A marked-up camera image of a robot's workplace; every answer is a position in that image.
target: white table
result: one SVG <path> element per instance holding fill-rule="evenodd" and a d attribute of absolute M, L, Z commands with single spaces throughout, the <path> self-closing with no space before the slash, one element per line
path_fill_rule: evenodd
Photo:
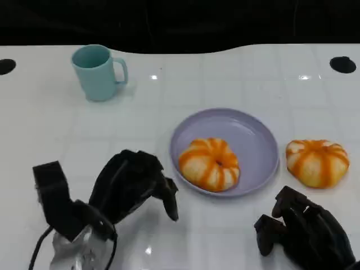
<path fill-rule="evenodd" d="M 117 226 L 112 269 L 294 269 L 281 248 L 262 258 L 254 222 L 270 214 L 284 185 L 304 192 L 337 217 L 360 259 L 360 71 L 340 74 L 334 56 L 360 68 L 359 45 L 247 46 L 205 55 L 135 55 L 126 59 L 130 84 L 116 98 L 90 103 L 70 65 L 78 46 L 0 47 L 16 69 L 0 76 L 0 265 L 27 269 L 46 228 L 34 189 L 32 166 L 59 160 L 73 199 L 87 201 L 95 179 L 124 148 L 155 153 L 174 177 L 170 135 L 186 116 L 209 107 L 232 107 L 261 119 L 278 140 L 276 179 L 258 192 L 217 200 L 177 181 L 179 221 L 149 199 Z M 344 145 L 351 166 L 331 190 L 305 188 L 286 170 L 292 139 L 327 138 Z M 36 269 L 48 269 L 51 237 Z"/>

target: lavender plate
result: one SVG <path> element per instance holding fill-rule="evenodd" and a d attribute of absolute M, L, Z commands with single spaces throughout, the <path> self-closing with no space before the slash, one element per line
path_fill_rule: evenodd
<path fill-rule="evenodd" d="M 221 138 L 236 154 L 241 168 L 237 186 L 223 192 L 203 190 L 184 179 L 178 157 L 195 138 Z M 277 143 L 270 130 L 258 119 L 232 109 L 210 109 L 185 119 L 174 131 L 170 158 L 179 179 L 194 189 L 221 197 L 241 196 L 270 181 L 279 163 Z"/>

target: light blue mug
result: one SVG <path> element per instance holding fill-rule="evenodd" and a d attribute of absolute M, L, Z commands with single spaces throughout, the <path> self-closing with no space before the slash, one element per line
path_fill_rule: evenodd
<path fill-rule="evenodd" d="M 118 84 L 128 83 L 125 61 L 112 58 L 110 50 L 102 45 L 87 45 L 78 49 L 71 61 L 88 100 L 108 100 L 116 94 Z M 123 82 L 116 81 L 113 62 L 123 66 Z"/>

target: pumpkin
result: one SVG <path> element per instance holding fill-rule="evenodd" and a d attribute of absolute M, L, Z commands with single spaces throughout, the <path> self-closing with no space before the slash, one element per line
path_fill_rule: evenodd
<path fill-rule="evenodd" d="M 294 140 L 286 147 L 289 172 L 309 187 L 333 187 L 349 168 L 348 154 L 341 145 L 325 139 Z"/>
<path fill-rule="evenodd" d="M 212 192 L 233 187 L 240 175 L 236 155 L 219 138 L 192 141 L 179 157 L 179 169 L 190 183 Z"/>

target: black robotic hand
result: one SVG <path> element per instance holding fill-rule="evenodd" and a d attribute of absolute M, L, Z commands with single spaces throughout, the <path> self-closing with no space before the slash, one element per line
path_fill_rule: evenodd
<path fill-rule="evenodd" d="M 178 189 L 162 170 L 156 156 L 123 150 L 109 160 L 96 179 L 89 205 L 116 224 L 153 196 L 163 201 L 169 218 L 177 221 Z"/>
<path fill-rule="evenodd" d="M 305 270 L 356 270 L 349 239 L 334 216 L 303 194 L 285 186 L 276 196 L 274 218 L 262 215 L 254 225 L 260 253 L 269 255 L 275 243 Z"/>

